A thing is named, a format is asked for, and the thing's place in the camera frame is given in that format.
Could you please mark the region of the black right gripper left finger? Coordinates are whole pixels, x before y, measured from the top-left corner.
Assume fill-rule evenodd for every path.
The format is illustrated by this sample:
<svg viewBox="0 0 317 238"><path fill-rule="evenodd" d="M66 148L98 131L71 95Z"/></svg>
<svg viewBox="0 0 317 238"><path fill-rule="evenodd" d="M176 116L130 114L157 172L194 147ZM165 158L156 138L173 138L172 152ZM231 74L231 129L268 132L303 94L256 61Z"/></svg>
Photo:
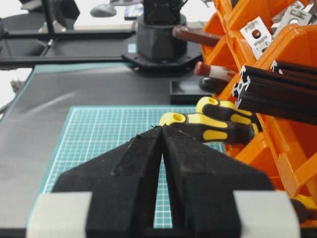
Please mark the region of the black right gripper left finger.
<svg viewBox="0 0 317 238"><path fill-rule="evenodd" d="M133 238L153 223L162 128L62 173L38 197L30 238Z"/></svg>

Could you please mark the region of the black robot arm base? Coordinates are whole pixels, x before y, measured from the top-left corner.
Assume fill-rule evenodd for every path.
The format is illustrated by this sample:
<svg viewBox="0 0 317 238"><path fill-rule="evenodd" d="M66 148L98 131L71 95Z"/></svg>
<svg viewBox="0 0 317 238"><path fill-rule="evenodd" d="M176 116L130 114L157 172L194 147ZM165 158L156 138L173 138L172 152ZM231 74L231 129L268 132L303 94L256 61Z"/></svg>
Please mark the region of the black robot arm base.
<svg viewBox="0 0 317 238"><path fill-rule="evenodd" d="M136 34L123 42L122 58L146 69L187 67L202 58L196 43L175 38L175 26L186 27L180 13L185 0L144 0Z"/></svg>

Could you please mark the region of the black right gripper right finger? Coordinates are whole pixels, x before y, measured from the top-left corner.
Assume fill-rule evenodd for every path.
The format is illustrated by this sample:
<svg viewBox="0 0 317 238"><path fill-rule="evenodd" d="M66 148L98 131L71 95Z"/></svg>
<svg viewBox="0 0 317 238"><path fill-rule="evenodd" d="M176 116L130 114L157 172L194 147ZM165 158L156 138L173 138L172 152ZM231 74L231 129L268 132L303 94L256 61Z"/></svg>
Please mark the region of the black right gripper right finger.
<svg viewBox="0 0 317 238"><path fill-rule="evenodd" d="M164 159L197 238L298 238L288 196L269 177L176 130L163 126Z"/></svg>

